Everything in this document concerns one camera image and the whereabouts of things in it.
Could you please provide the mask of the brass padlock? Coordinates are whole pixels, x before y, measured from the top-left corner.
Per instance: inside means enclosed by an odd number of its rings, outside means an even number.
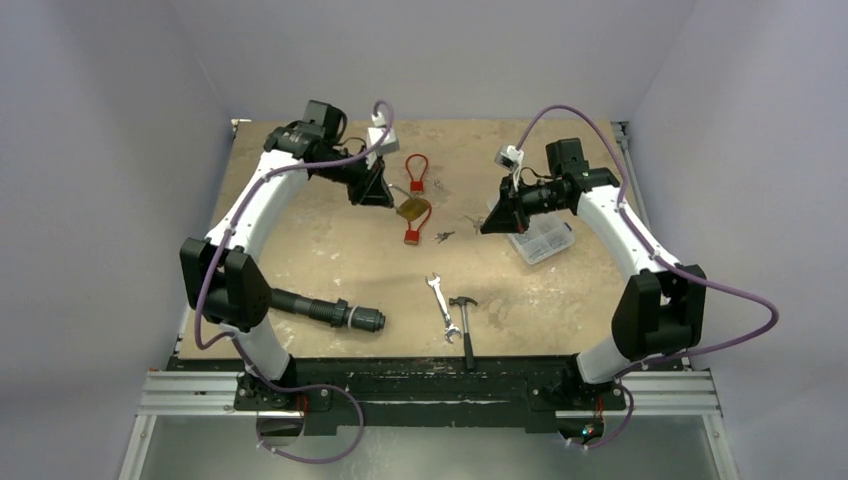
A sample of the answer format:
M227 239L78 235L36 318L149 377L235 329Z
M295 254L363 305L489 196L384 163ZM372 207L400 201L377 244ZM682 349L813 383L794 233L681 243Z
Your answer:
M399 193L403 197L403 200L395 207L396 214L401 218L414 221L430 210L431 205L426 199L416 196L396 184L389 184L388 187L394 193Z

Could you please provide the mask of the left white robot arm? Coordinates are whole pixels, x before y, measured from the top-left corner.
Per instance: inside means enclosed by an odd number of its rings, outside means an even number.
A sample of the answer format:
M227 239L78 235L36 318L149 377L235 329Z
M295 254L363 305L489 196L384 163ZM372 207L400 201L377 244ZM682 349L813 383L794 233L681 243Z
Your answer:
M229 340L272 408L292 405L301 387L293 356L271 325L271 287L257 260L278 217L313 176L343 185L353 205L393 208L383 177L384 156L399 147L393 120L391 104L376 101L366 146L350 154L340 147L346 114L309 101L302 119L266 137L254 173L224 217L180 248L195 345L206 350Z

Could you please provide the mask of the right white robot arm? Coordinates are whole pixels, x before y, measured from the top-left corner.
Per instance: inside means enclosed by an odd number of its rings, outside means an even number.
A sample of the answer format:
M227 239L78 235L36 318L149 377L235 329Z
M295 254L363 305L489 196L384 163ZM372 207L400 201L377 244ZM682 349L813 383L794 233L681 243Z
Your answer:
M606 167L592 168L577 138L545 148L549 173L534 184L521 178L524 154L505 146L495 162L508 170L498 200L481 233L524 234L532 217L569 210L608 249L626 285L611 320L611 332L576 355L561 381L564 399L584 407L601 384L630 364L652 355L675 354L701 339L706 288L697 265L666 257L648 229L633 215L619 180Z

